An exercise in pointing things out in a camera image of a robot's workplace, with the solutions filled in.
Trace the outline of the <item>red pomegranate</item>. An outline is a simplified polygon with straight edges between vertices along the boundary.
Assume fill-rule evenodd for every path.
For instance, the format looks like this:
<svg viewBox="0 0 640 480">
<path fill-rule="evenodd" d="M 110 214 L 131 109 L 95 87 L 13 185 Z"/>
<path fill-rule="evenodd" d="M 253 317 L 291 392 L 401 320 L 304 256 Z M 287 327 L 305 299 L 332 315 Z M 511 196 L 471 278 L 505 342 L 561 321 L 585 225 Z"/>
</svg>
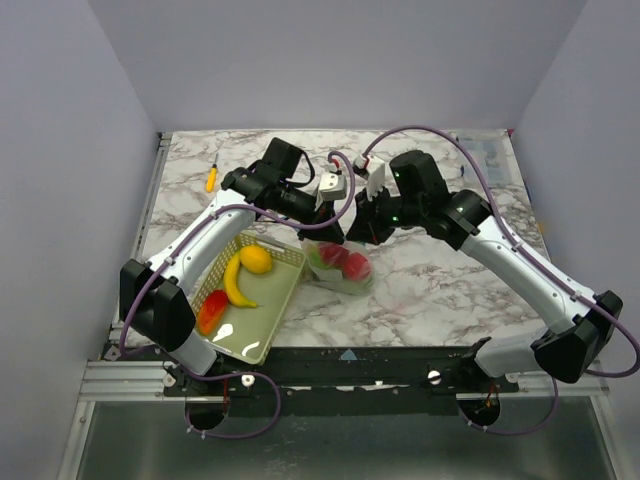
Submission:
<svg viewBox="0 0 640 480">
<path fill-rule="evenodd" d="M 344 261 L 342 272 L 347 280 L 363 282 L 371 276 L 372 266 L 364 254 L 353 252 Z"/>
</svg>

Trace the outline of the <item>clear zip top bag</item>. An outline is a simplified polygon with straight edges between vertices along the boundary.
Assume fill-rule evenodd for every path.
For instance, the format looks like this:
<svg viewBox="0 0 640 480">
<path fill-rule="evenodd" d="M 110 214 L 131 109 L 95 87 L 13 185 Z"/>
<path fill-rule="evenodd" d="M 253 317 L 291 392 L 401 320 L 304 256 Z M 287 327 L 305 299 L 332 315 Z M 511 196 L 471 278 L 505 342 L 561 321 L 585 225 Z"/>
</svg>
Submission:
<svg viewBox="0 0 640 480">
<path fill-rule="evenodd" d="M 368 294 L 375 283 L 373 260 L 363 245 L 304 239 L 309 278 L 317 286 L 350 295 Z"/>
</svg>

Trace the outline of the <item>red apple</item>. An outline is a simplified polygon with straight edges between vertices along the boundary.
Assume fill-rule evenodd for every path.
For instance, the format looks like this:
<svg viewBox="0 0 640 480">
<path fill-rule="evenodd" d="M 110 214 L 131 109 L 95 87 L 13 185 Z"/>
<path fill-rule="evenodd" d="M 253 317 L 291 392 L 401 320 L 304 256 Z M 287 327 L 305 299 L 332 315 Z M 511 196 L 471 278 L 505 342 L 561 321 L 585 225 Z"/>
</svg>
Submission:
<svg viewBox="0 0 640 480">
<path fill-rule="evenodd" d="M 341 268 L 350 255 L 346 247 L 330 242 L 321 243 L 318 250 L 323 261 L 330 268 Z"/>
</svg>

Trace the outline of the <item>green starfruit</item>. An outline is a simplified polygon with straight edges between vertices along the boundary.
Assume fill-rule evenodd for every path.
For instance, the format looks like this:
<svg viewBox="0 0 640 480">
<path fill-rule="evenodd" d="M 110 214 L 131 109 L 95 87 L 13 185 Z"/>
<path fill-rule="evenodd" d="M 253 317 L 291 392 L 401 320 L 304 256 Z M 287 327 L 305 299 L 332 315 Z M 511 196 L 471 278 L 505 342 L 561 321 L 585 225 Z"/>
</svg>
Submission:
<svg viewBox="0 0 640 480">
<path fill-rule="evenodd" d="M 311 249 L 306 250 L 305 253 L 307 255 L 307 260 L 311 268 L 314 268 L 317 270 L 327 269 L 327 264 L 323 261 L 323 258 L 319 253 L 318 249 L 313 247 Z"/>
</svg>

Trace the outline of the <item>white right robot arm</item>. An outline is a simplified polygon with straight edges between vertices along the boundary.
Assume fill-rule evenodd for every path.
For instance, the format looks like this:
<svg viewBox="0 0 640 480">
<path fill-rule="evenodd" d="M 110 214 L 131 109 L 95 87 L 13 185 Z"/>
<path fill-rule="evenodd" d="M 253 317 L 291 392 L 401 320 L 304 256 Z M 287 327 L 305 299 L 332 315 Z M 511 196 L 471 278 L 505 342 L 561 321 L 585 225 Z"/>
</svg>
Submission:
<svg viewBox="0 0 640 480">
<path fill-rule="evenodd" d="M 484 265 L 513 289 L 543 320 L 542 329 L 476 342 L 460 367 L 460 379 L 480 392 L 497 377 L 544 371 L 575 383 L 608 343 L 621 299 L 611 291 L 595 294 L 581 284 L 563 291 L 542 273 L 562 273 L 537 252 L 526 257 L 525 242 L 502 231 L 491 207 L 471 190 L 451 192 L 434 158 L 420 150 L 390 163 L 359 157 L 354 171 L 366 181 L 356 195 L 356 217 L 347 238 L 379 245 L 399 228 L 422 228 L 451 248 Z"/>
</svg>

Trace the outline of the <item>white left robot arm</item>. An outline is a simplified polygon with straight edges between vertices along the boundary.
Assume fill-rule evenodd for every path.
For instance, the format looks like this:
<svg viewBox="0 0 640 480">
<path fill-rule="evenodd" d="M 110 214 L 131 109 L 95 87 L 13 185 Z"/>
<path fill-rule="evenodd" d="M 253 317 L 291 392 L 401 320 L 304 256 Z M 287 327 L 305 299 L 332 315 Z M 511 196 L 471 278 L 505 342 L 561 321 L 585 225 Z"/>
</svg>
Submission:
<svg viewBox="0 0 640 480">
<path fill-rule="evenodd" d="M 292 177 L 307 153 L 279 138 L 262 158 L 237 167 L 221 181 L 212 204 L 160 253 L 127 261 L 119 278 L 119 317 L 125 330 L 153 341 L 188 369 L 187 382 L 201 395 L 222 380 L 217 353 L 195 331 L 188 293 L 205 268 L 261 217 L 294 228 L 311 240 L 341 244 L 344 233 L 330 201 L 317 202 Z"/>
</svg>

